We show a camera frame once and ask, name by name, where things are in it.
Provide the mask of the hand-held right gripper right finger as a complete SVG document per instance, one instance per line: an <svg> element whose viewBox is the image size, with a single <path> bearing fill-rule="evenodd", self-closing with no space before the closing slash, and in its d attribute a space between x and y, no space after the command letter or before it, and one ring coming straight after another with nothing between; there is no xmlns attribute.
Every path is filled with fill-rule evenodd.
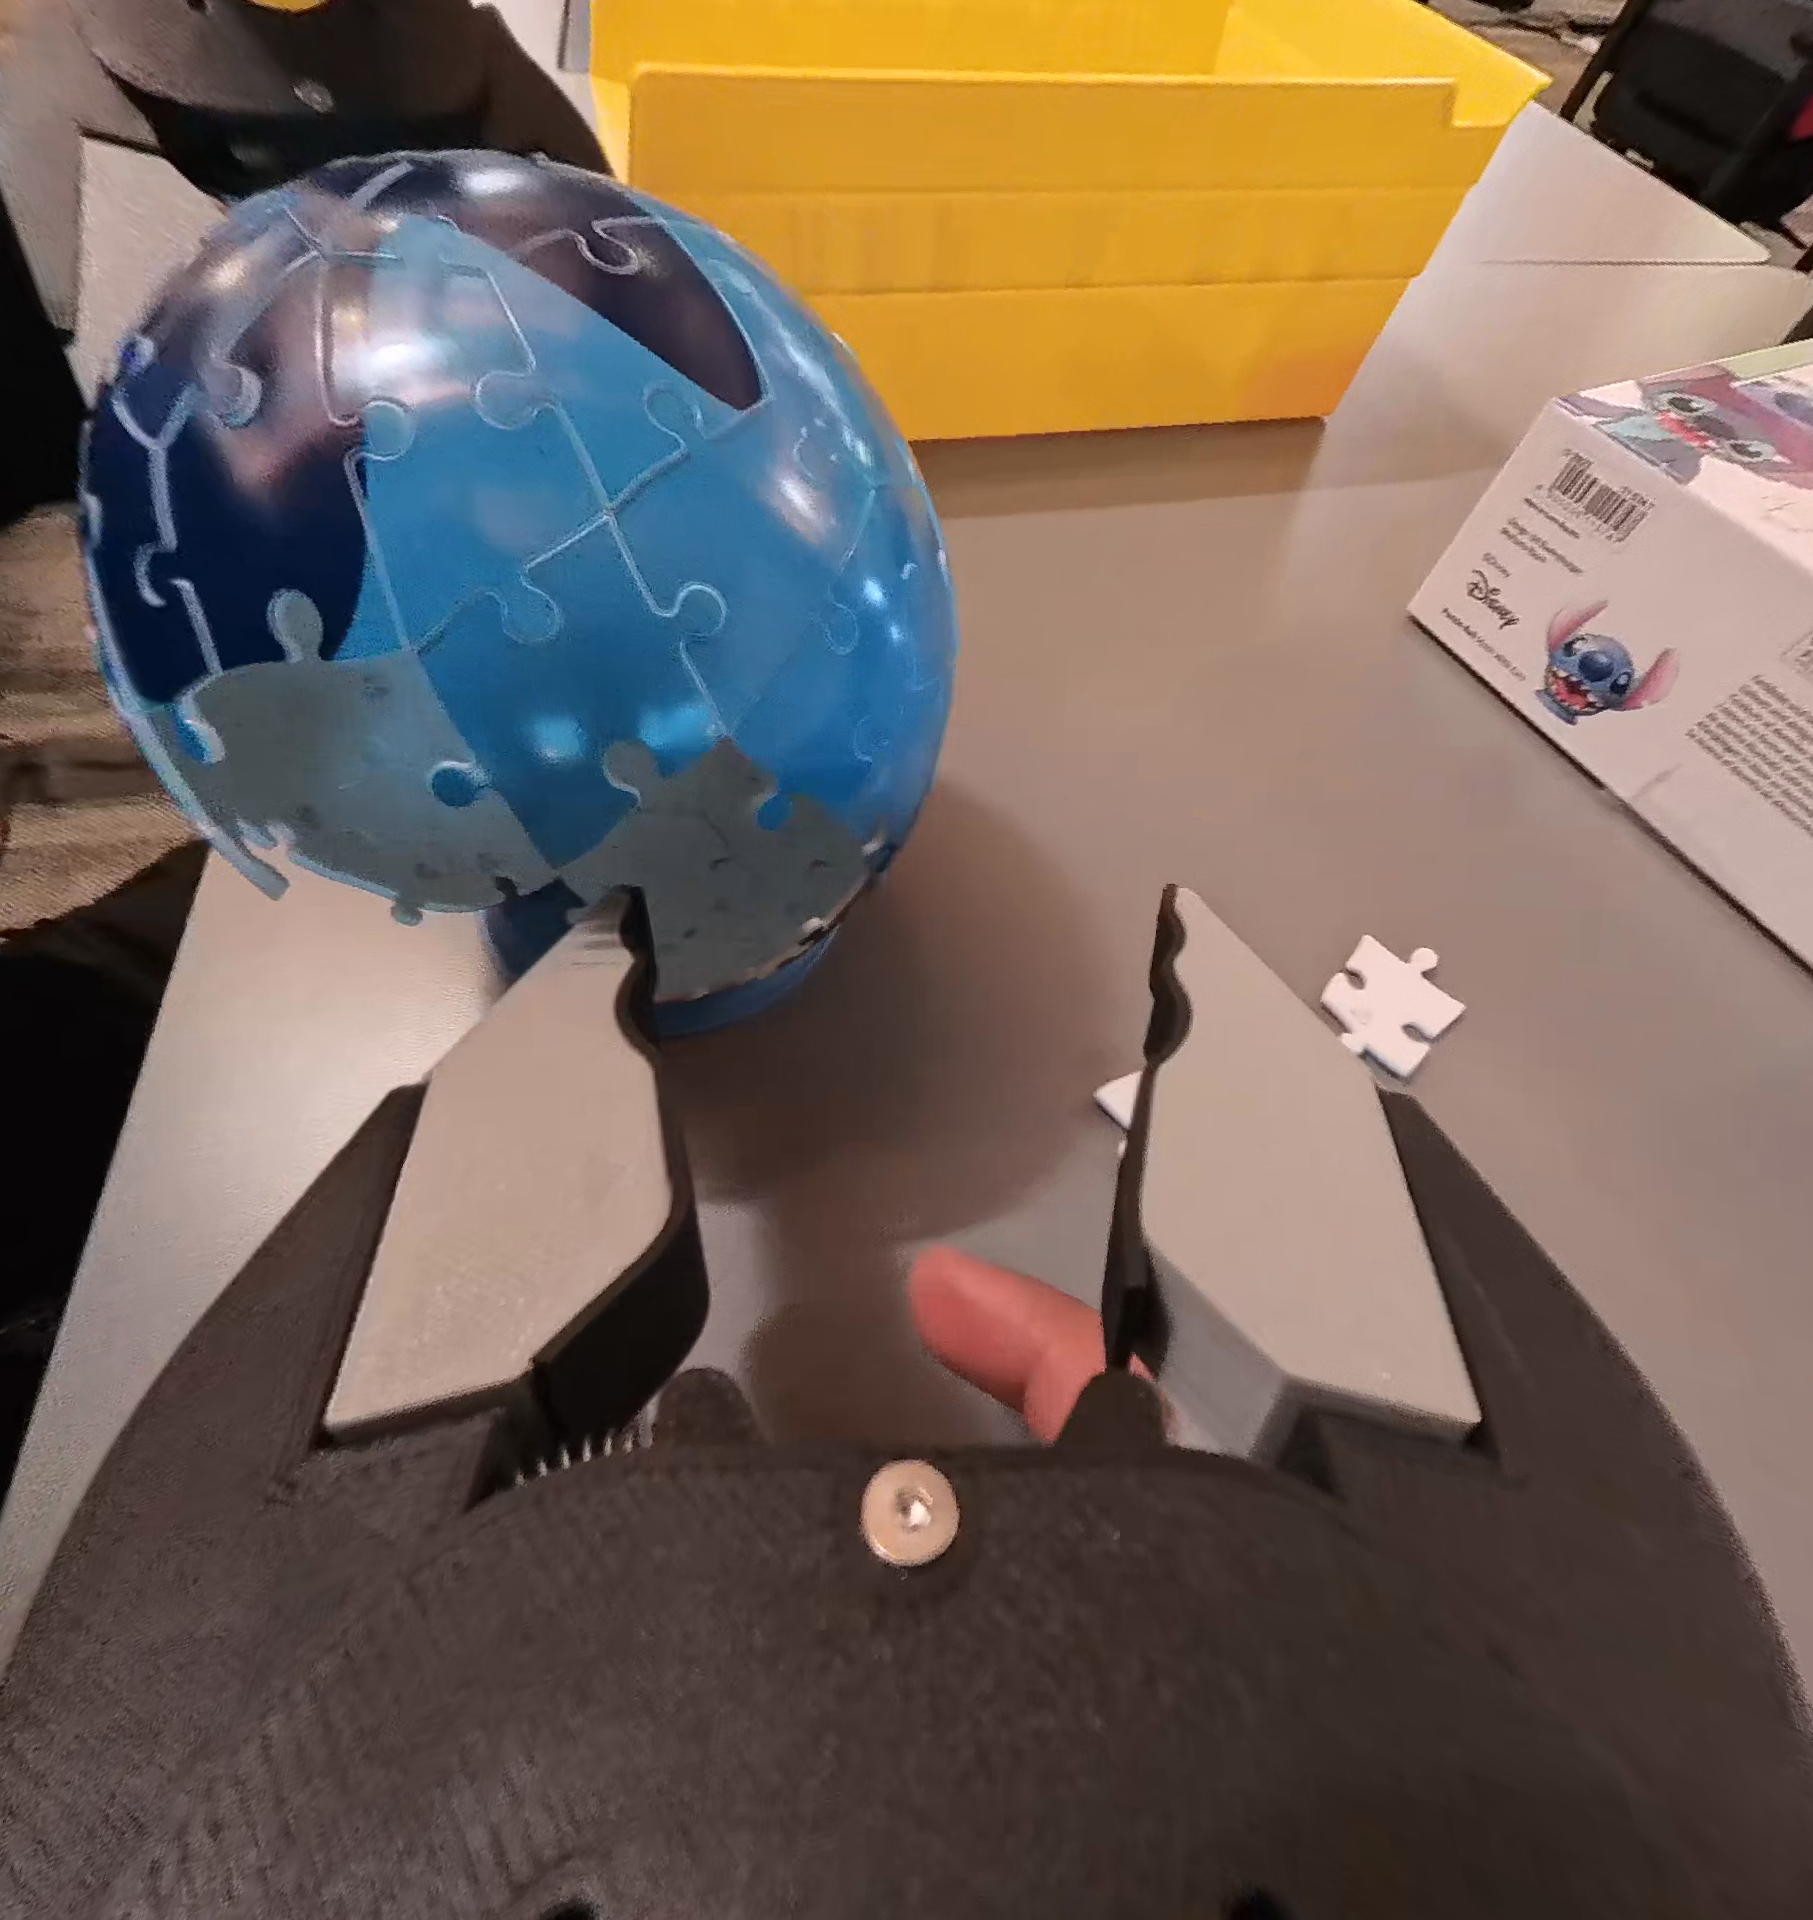
<svg viewBox="0 0 1813 1920"><path fill-rule="evenodd" d="M1162 890L1148 988L1109 1366L1201 1452L1279 1463L1319 1414L1465 1443L1481 1401L1375 1073L1189 887Z"/></svg>

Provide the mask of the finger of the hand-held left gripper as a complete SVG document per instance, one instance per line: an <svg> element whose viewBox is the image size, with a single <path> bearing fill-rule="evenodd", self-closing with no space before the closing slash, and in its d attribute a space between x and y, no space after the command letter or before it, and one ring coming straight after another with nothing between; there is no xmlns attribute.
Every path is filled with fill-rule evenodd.
<svg viewBox="0 0 1813 1920"><path fill-rule="evenodd" d="M103 138L80 143L69 361L81 396L96 396L128 334L221 217L221 201L202 194L167 158Z"/></svg>

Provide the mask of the yellow plastic bin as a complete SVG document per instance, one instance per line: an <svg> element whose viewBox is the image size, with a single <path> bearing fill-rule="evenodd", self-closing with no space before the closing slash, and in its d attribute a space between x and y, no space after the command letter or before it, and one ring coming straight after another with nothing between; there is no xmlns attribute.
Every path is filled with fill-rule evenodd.
<svg viewBox="0 0 1813 1920"><path fill-rule="evenodd" d="M1406 2L602 2L585 74L916 442L1327 418L1546 86Z"/></svg>

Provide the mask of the black chair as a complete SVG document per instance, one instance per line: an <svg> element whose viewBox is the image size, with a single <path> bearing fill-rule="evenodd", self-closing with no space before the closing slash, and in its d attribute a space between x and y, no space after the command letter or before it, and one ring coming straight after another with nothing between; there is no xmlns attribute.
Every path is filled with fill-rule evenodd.
<svg viewBox="0 0 1813 1920"><path fill-rule="evenodd" d="M1625 5L1560 117L1732 225L1781 230L1813 198L1813 2Z"/></svg>

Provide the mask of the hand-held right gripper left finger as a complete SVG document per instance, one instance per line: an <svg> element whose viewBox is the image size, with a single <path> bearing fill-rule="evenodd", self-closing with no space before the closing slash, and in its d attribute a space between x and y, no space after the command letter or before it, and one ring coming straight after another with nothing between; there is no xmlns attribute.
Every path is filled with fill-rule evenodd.
<svg viewBox="0 0 1813 1920"><path fill-rule="evenodd" d="M331 1439L489 1411L605 1447L679 1373L711 1288L654 986L646 901L615 890L425 1081Z"/></svg>

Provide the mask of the blue puzzle ball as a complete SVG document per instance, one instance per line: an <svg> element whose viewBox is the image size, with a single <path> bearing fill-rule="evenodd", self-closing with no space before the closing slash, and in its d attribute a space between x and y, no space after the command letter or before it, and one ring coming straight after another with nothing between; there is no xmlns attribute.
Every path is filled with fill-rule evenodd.
<svg viewBox="0 0 1813 1920"><path fill-rule="evenodd" d="M960 623L916 459L722 230L544 156L229 205L80 442L103 678L269 896L644 896L670 1034L789 997L920 822Z"/></svg>

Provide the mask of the white blue puzzle box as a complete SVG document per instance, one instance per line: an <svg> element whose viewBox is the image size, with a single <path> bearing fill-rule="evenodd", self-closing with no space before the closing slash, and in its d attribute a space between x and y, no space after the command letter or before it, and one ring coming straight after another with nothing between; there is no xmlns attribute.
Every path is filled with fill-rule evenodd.
<svg viewBox="0 0 1813 1920"><path fill-rule="evenodd" d="M1813 974L1813 340L1555 396L1408 612Z"/></svg>

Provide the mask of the person's right hand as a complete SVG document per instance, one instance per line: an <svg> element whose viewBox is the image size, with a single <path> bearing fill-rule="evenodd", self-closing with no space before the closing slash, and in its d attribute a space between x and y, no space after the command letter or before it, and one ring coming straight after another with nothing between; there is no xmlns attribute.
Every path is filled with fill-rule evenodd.
<svg viewBox="0 0 1813 1920"><path fill-rule="evenodd" d="M1023 1272L950 1245L920 1253L909 1310L923 1351L1054 1443L1086 1386L1108 1371L1101 1314Z"/></svg>

